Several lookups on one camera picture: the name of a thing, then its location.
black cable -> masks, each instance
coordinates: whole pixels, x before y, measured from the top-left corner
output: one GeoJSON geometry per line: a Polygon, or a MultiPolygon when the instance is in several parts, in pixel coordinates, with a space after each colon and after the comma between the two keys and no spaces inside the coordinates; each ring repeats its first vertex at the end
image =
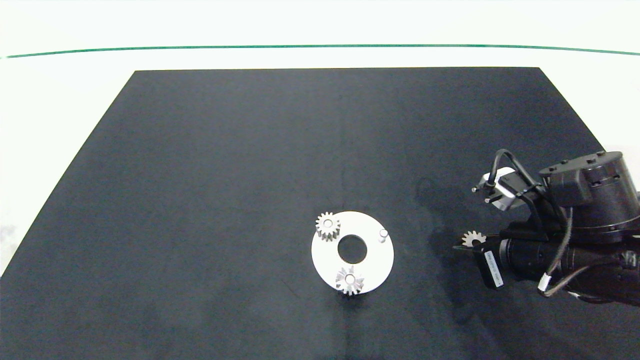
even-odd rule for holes
{"type": "Polygon", "coordinates": [[[536,205],[533,203],[533,200],[528,198],[525,194],[522,194],[518,198],[524,201],[525,204],[527,204],[527,206],[529,207],[529,212],[531,212],[531,215],[533,215],[533,220],[536,222],[536,227],[538,228],[538,231],[546,237],[547,234],[545,233],[545,228],[542,224],[542,219],[540,218],[540,214],[538,213],[538,209],[536,208],[536,205]]]}
{"type": "Polygon", "coordinates": [[[610,264],[617,264],[619,263],[619,261],[615,261],[611,258],[608,257],[603,257],[600,259],[595,260],[594,262],[582,266],[574,271],[572,271],[569,275],[563,277],[562,279],[560,279],[560,281],[558,281],[555,285],[553,285],[551,287],[551,289],[549,290],[545,290],[545,291],[541,291],[540,289],[540,295],[544,296],[544,297],[550,297],[553,294],[557,293],[558,290],[561,290],[562,288],[564,288],[569,282],[571,282],[571,280],[573,280],[576,276],[580,275],[581,273],[589,270],[590,268],[593,268],[594,266],[600,266],[600,265],[610,265],[610,264]]]}
{"type": "Polygon", "coordinates": [[[560,264],[560,259],[562,259],[562,256],[564,255],[564,250],[566,249],[566,246],[569,244],[569,239],[571,238],[572,226],[573,226],[573,208],[569,208],[567,219],[566,219],[566,229],[564,230],[563,239],[560,242],[560,246],[558,246],[554,259],[549,264],[547,271],[544,274],[542,274],[542,276],[540,277],[540,281],[538,281],[538,291],[541,294],[543,294],[543,296],[545,296],[544,294],[548,291],[547,287],[549,286],[549,281],[551,281],[551,274],[556,270],[558,264],[560,264]]]}
{"type": "Polygon", "coordinates": [[[569,207],[567,209],[566,229],[564,230],[564,236],[562,238],[562,241],[560,241],[560,246],[558,247],[556,256],[554,257],[553,261],[551,261],[551,264],[549,264],[549,267],[547,268],[548,275],[551,275],[551,273],[557,268],[558,264],[560,264],[560,259],[562,258],[562,255],[564,255],[564,250],[566,249],[566,246],[569,244],[569,239],[571,238],[572,227],[573,227],[573,207],[569,207]]]}
{"type": "Polygon", "coordinates": [[[495,177],[498,174],[498,165],[500,165],[500,159],[502,158],[502,156],[507,156],[507,158],[511,160],[512,164],[522,174],[522,176],[529,183],[529,185],[531,186],[536,185],[537,182],[533,179],[533,177],[531,177],[531,175],[529,175],[529,173],[526,171],[526,169],[524,169],[522,164],[518,161],[518,159],[516,159],[516,157],[511,153],[511,151],[508,151],[507,149],[500,149],[495,152],[495,158],[493,159],[493,166],[491,167],[489,178],[486,181],[486,184],[488,186],[491,186],[491,187],[495,186],[495,177]]]}
{"type": "Polygon", "coordinates": [[[592,266],[594,266],[594,265],[586,265],[586,266],[583,266],[581,268],[576,269],[575,271],[573,271],[569,275],[563,277],[560,281],[557,282],[557,284],[553,285],[551,287],[551,289],[545,290],[545,291],[540,290],[540,295],[542,295],[544,297],[551,297],[553,294],[557,293],[558,290],[564,288],[571,280],[573,280],[574,277],[580,275],[581,273],[585,272],[586,270],[589,270],[592,266]]]}

green line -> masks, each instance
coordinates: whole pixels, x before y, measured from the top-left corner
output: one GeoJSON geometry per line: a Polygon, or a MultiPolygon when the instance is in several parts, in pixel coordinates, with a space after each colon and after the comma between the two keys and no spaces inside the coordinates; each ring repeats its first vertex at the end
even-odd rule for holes
{"type": "Polygon", "coordinates": [[[630,51],[581,49],[578,47],[535,46],[535,45],[490,45],[490,44],[326,44],[326,45],[194,45],[194,46],[139,46],[139,47],[103,47],[98,49],[78,49],[49,51],[46,53],[8,55],[4,58],[26,58],[29,56],[44,56],[57,54],[94,53],[98,51],[126,51],[126,50],[175,50],[175,49],[304,49],[304,48],[329,48],[329,47],[494,47],[503,49],[541,49],[582,51],[586,53],[635,55],[630,51]]]}

black cylinder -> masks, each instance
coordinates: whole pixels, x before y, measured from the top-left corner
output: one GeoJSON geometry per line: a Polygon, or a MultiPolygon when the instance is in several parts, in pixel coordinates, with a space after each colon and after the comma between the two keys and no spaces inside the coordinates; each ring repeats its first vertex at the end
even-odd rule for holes
{"type": "Polygon", "coordinates": [[[619,151],[597,152],[540,171],[558,206],[573,207],[572,241],[612,243],[640,222],[640,202],[619,151]]]}

label sticker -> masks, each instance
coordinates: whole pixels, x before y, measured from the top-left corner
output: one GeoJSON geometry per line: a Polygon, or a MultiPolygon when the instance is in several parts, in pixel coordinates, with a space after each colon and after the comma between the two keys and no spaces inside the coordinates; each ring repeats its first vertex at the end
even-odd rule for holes
{"type": "Polygon", "coordinates": [[[500,275],[498,264],[495,262],[495,258],[493,257],[493,252],[485,252],[484,258],[486,259],[486,264],[489,266],[489,271],[491,272],[491,277],[493,277],[493,283],[495,283],[495,287],[501,287],[502,285],[504,285],[504,282],[502,282],[502,276],[500,275]]]}

spur gear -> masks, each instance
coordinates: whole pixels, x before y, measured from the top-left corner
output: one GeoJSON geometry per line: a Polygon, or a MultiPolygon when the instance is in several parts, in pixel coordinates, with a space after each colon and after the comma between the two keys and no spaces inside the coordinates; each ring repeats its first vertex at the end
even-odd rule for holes
{"type": "Polygon", "coordinates": [[[316,233],[324,241],[333,241],[340,234],[340,220],[333,213],[320,214],[316,220],[316,233]]]}
{"type": "Polygon", "coordinates": [[[364,278],[356,276],[353,266],[348,270],[342,268],[335,276],[335,287],[345,295],[358,295],[364,286],[364,278]]]}
{"type": "Polygon", "coordinates": [[[482,233],[477,233],[475,230],[469,231],[462,237],[462,245],[466,247],[473,247],[474,240],[483,243],[486,241],[486,236],[482,235],[482,233]]]}

